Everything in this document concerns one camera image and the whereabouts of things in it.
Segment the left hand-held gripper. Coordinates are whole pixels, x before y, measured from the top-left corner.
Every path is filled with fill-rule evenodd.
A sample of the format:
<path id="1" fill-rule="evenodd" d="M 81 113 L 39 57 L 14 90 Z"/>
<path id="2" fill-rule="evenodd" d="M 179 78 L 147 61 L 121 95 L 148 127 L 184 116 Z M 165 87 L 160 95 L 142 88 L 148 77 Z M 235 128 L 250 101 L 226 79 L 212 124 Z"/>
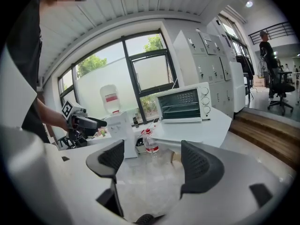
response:
<path id="1" fill-rule="evenodd" d="M 91 133 L 100 127 L 106 127 L 107 122 L 89 117 L 85 108 L 76 102 L 67 100 L 62 107 L 62 115 L 67 121 L 67 139 L 72 147 L 87 146 L 86 133 Z"/>

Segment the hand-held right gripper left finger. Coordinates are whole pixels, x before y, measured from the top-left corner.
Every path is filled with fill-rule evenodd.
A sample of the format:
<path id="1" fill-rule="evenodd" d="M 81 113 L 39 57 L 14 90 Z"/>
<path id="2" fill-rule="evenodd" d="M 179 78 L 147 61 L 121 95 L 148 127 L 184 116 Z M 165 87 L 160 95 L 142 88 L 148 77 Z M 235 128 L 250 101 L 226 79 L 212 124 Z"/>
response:
<path id="1" fill-rule="evenodd" d="M 87 167 L 100 178 L 111 180 L 111 185 L 106 189 L 96 201 L 106 209 L 123 217 L 124 213 L 119 201 L 116 188 L 118 172 L 124 160 L 124 140 L 118 140 L 102 150 L 90 154 L 86 158 Z"/>

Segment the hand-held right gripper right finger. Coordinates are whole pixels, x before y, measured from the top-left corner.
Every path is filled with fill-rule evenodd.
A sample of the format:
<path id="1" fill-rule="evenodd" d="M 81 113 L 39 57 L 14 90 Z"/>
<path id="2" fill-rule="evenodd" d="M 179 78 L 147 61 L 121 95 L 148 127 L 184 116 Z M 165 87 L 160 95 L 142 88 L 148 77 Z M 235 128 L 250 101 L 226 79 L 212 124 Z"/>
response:
<path id="1" fill-rule="evenodd" d="M 199 142 L 181 141 L 181 163 L 185 182 L 180 188 L 184 194 L 203 194 L 216 186 L 225 174 L 225 165 L 217 157 L 220 148 Z"/>

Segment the person's left forearm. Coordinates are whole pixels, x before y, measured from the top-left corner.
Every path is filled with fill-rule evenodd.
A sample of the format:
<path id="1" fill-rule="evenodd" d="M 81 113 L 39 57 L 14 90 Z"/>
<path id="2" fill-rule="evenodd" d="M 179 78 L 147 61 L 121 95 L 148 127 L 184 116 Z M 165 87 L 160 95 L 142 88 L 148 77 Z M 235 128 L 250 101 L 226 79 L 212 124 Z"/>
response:
<path id="1" fill-rule="evenodd" d="M 59 112 L 56 112 L 45 104 L 43 104 L 39 99 L 37 99 L 38 112 L 41 118 L 41 121 L 50 126 L 60 127 L 66 132 L 68 131 L 68 125 L 66 119 Z"/>

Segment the white water dispenser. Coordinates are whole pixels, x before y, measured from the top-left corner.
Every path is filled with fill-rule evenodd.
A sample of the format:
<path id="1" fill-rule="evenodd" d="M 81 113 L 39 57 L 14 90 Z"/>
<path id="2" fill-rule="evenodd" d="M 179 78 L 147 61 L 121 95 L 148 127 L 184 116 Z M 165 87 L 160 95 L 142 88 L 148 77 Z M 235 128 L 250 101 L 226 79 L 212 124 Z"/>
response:
<path id="1" fill-rule="evenodd" d="M 113 139 L 124 140 L 124 158 L 137 158 L 136 138 L 127 112 L 110 115 L 104 119 Z"/>

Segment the white table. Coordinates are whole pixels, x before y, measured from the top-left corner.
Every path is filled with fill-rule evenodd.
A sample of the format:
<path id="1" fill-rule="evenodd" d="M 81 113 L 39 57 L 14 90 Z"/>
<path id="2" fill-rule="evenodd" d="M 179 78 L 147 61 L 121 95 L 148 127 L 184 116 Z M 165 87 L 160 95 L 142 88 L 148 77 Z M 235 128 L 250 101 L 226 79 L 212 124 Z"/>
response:
<path id="1" fill-rule="evenodd" d="M 211 119 L 201 122 L 160 122 L 153 129 L 152 138 L 158 145 L 180 149 L 181 141 L 203 143 L 219 148 L 229 130 L 232 118 L 212 108 Z"/>

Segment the clear water jug red label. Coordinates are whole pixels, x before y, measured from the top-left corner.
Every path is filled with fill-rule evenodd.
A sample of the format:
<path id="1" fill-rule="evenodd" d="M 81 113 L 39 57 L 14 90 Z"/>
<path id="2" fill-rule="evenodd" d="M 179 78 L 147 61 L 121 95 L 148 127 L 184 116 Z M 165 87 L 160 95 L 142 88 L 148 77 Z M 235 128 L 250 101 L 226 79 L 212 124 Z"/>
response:
<path id="1" fill-rule="evenodd" d="M 100 96 L 103 101 L 103 106 L 108 114 L 115 114 L 120 112 L 120 99 L 117 88 L 114 84 L 109 84 L 101 87 Z"/>

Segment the large clear bottle red cap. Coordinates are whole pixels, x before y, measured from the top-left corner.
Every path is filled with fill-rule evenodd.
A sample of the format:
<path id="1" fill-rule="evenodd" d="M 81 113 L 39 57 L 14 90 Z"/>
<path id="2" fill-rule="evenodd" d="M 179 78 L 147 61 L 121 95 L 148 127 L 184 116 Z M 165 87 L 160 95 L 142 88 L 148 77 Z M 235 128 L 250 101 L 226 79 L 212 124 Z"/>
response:
<path id="1" fill-rule="evenodd" d="M 159 156 L 159 146 L 153 139 L 152 131 L 149 128 L 143 131 L 142 139 L 147 153 L 151 154 L 152 157 L 157 158 Z"/>

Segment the wooden step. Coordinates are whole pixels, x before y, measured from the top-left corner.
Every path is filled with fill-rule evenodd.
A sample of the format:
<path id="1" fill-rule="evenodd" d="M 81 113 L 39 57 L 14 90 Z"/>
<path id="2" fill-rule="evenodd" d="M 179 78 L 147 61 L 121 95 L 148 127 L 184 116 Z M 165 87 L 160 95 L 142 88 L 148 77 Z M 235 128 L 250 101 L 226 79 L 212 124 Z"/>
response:
<path id="1" fill-rule="evenodd" d="M 291 168 L 300 169 L 300 128 L 253 113 L 240 112 L 234 116 L 229 131 Z"/>

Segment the white low cabinet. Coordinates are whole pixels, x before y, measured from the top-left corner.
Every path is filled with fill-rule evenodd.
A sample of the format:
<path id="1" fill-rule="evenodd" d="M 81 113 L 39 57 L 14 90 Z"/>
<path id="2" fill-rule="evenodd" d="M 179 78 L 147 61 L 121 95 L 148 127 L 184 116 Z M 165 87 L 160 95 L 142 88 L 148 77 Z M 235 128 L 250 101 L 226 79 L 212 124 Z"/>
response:
<path id="1" fill-rule="evenodd" d="M 232 84 L 233 84 L 233 108 L 238 113 L 246 105 L 246 89 L 244 83 L 244 73 L 239 62 L 230 62 Z"/>

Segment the person's black shirt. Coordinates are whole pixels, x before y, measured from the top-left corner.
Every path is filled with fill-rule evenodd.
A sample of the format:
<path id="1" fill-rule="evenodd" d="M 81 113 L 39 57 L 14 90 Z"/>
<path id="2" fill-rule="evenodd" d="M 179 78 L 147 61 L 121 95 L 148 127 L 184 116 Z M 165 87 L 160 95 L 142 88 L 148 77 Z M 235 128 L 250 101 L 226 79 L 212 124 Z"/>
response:
<path id="1" fill-rule="evenodd" d="M 39 59 L 42 49 L 40 0 L 31 0 L 16 20 L 7 38 L 7 47 L 15 65 L 34 91 L 37 91 Z M 38 112 L 38 101 L 31 104 L 22 129 L 35 133 L 49 143 Z"/>

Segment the grey locker cabinet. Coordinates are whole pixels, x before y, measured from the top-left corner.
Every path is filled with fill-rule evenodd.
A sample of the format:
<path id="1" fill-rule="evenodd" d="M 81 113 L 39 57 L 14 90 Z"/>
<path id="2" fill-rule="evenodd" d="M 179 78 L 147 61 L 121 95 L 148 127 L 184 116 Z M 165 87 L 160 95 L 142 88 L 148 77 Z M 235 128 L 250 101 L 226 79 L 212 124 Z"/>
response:
<path id="1" fill-rule="evenodd" d="M 208 82 L 212 107 L 229 117 L 234 115 L 233 82 L 229 59 L 220 36 L 181 30 L 173 47 L 184 85 Z"/>

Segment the black office chair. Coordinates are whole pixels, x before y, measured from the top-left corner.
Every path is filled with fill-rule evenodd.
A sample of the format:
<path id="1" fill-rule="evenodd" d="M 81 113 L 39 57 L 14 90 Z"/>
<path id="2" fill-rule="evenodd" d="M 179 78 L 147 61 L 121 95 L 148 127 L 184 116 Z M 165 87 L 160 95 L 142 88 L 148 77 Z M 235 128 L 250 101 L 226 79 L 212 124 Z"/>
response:
<path id="1" fill-rule="evenodd" d="M 293 92 L 295 91 L 295 87 L 288 84 L 287 82 L 287 76 L 292 74 L 292 72 L 278 72 L 277 74 L 279 75 L 279 81 L 275 81 L 276 80 L 276 76 L 275 73 L 273 71 L 269 71 L 269 91 L 272 92 L 272 94 L 276 94 L 277 97 L 279 97 L 280 99 L 278 101 L 274 101 L 271 100 L 269 102 L 269 105 L 267 107 L 267 109 L 269 110 L 272 106 L 279 106 L 280 108 L 280 112 L 281 115 L 284 116 L 285 115 L 285 108 L 290 108 L 290 112 L 293 112 L 293 106 L 287 104 L 284 101 L 284 98 L 286 98 L 286 94 L 288 92 Z"/>

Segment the black railing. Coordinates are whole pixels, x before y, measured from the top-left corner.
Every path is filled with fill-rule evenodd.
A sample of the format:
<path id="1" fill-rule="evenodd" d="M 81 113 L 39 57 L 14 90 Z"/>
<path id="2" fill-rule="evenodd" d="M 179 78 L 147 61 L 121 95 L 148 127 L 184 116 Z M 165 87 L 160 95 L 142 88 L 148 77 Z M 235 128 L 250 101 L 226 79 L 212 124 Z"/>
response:
<path id="1" fill-rule="evenodd" d="M 260 36 L 260 31 L 261 30 L 248 35 L 253 45 L 261 42 L 262 39 Z M 295 35 L 295 32 L 289 22 L 277 23 L 262 29 L 262 31 L 268 34 L 269 40 Z"/>

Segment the black window frame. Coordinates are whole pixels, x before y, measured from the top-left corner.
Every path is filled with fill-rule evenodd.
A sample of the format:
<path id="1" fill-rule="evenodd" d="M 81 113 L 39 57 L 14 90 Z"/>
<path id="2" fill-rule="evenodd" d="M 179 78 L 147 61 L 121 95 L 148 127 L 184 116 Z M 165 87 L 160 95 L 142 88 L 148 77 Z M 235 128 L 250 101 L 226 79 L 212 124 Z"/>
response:
<path id="1" fill-rule="evenodd" d="M 107 115 L 100 88 L 114 84 L 121 110 L 139 124 L 158 118 L 154 96 L 178 87 L 174 62 L 161 30 L 122 36 L 87 53 L 58 77 L 60 102 L 74 101 L 97 118 Z"/>

